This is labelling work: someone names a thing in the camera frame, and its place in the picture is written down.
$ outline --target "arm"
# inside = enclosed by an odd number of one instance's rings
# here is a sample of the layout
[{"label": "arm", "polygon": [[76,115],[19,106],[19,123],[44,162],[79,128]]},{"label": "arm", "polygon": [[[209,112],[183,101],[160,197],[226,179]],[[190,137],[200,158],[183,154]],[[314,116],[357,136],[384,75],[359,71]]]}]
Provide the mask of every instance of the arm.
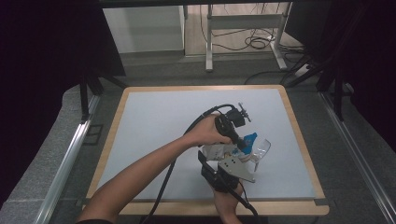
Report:
[{"label": "arm", "polygon": [[97,190],[77,221],[104,219],[116,222],[119,212],[180,154],[198,145],[231,143],[215,127],[215,115],[200,121],[190,132],[134,162]]},{"label": "arm", "polygon": [[[238,205],[238,200],[230,193],[223,193],[215,191],[213,188],[213,195],[215,198],[216,210],[220,215],[221,221],[224,224],[242,224],[242,222],[236,216],[236,206]],[[239,195],[242,194],[242,186],[238,184],[235,192]]]}]

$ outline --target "white board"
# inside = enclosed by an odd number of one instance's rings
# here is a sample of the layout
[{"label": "white board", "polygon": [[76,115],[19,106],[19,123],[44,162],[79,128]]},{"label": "white board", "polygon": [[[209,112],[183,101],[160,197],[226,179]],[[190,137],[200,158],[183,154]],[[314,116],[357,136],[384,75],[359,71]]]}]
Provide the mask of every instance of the white board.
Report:
[{"label": "white board", "polygon": [[[255,132],[272,144],[254,174],[256,183],[244,182],[249,199],[315,198],[314,188],[277,89],[131,92],[98,188],[132,162],[180,137],[209,108],[224,104],[239,107],[240,102],[252,122],[237,128],[238,134],[244,136]],[[228,110],[225,108],[221,111],[225,113]],[[198,147],[187,150],[177,159],[163,199],[200,200],[213,197],[210,187],[201,176],[198,150]],[[167,169],[135,199],[155,200],[166,172]]]}]

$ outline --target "metal stand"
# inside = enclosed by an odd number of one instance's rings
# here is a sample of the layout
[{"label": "metal stand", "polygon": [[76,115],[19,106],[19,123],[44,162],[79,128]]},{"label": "metal stand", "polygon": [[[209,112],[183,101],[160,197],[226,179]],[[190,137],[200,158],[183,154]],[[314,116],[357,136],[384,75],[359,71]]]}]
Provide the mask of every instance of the metal stand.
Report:
[{"label": "metal stand", "polygon": [[118,79],[105,74],[98,70],[91,70],[91,72],[86,72],[88,75],[82,75],[81,81],[79,83],[79,94],[81,99],[81,111],[82,111],[82,118],[81,124],[85,123],[90,116],[89,107],[88,107],[88,87],[90,88],[93,95],[99,96],[103,93],[104,88],[102,83],[99,80],[99,77],[103,77],[104,79],[112,82],[113,84],[125,89],[128,87],[127,84],[119,81]]},{"label": "metal stand", "polygon": [[288,67],[279,51],[279,41],[285,29],[286,20],[289,16],[290,3],[282,14],[268,15],[227,15],[213,16],[212,5],[207,6],[207,42],[206,42],[206,72],[213,71],[213,51],[212,51],[212,30],[226,29],[259,29],[277,28],[275,42],[272,42],[271,49],[276,56],[276,61],[281,70]]}]

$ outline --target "black curtain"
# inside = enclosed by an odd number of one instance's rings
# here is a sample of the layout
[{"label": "black curtain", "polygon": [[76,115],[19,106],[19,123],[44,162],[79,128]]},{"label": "black curtain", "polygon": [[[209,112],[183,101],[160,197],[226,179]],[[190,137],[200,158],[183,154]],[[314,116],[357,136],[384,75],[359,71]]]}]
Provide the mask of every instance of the black curtain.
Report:
[{"label": "black curtain", "polygon": [[3,1],[0,22],[2,204],[48,135],[64,92],[94,70],[125,74],[95,1]]},{"label": "black curtain", "polygon": [[351,102],[396,151],[396,3],[372,1],[341,60]]}]

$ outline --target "aluminum rail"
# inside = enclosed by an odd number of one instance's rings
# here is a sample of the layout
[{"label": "aluminum rail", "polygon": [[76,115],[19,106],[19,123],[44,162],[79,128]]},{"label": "aluminum rail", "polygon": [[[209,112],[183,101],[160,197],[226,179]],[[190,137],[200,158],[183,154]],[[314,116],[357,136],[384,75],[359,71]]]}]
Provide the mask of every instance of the aluminum rail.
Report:
[{"label": "aluminum rail", "polygon": [[392,200],[385,192],[382,184],[375,177],[375,174],[373,173],[373,170],[370,168],[367,160],[364,159],[364,156],[363,154],[361,154],[361,150],[359,149],[359,146],[356,144],[355,140],[350,134],[345,123],[341,121],[333,112],[332,100],[330,99],[329,94],[320,92],[319,96],[326,105],[327,111],[329,112],[330,117],[332,118],[332,121],[334,122],[338,132],[342,135],[343,140],[347,145],[348,151],[353,161],[355,162],[356,166],[358,167],[359,171],[361,172],[361,176],[366,182],[367,187],[372,192],[375,201],[379,206],[379,209],[381,209],[382,214],[384,215],[385,219],[389,224],[395,224],[396,210]]},{"label": "aluminum rail", "polygon": [[73,168],[76,157],[79,153],[79,149],[84,141],[84,137],[90,127],[93,113],[96,110],[96,106],[99,103],[99,96],[93,96],[90,101],[90,115],[84,123],[78,125],[76,133],[69,145],[69,148],[64,155],[64,159],[56,173],[56,176],[52,180],[49,187],[49,191],[38,210],[37,216],[35,218],[35,224],[49,223],[52,216],[53,210],[55,209],[56,203],[58,202],[62,191],[64,190],[64,184],[69,177],[70,171]]}]

